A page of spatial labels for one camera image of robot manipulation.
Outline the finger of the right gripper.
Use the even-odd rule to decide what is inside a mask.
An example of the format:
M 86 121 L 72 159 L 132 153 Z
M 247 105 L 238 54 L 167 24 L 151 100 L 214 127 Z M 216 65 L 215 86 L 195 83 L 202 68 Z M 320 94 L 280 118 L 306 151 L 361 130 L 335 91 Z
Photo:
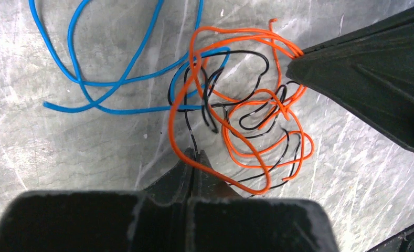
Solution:
M 414 7 L 307 48 L 286 76 L 414 153 Z

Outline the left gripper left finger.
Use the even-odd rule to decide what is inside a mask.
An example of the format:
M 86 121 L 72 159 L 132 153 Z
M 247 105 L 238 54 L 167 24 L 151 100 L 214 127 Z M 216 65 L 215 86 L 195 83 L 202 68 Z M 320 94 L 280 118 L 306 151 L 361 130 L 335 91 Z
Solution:
M 176 251 L 193 169 L 140 191 L 28 191 L 0 219 L 0 251 Z

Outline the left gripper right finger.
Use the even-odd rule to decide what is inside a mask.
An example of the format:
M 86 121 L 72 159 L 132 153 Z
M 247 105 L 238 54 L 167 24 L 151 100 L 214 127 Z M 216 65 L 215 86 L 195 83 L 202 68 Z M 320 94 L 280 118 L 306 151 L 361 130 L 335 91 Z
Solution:
M 300 198 L 208 197 L 199 184 L 187 200 L 188 251 L 338 251 L 320 204 Z

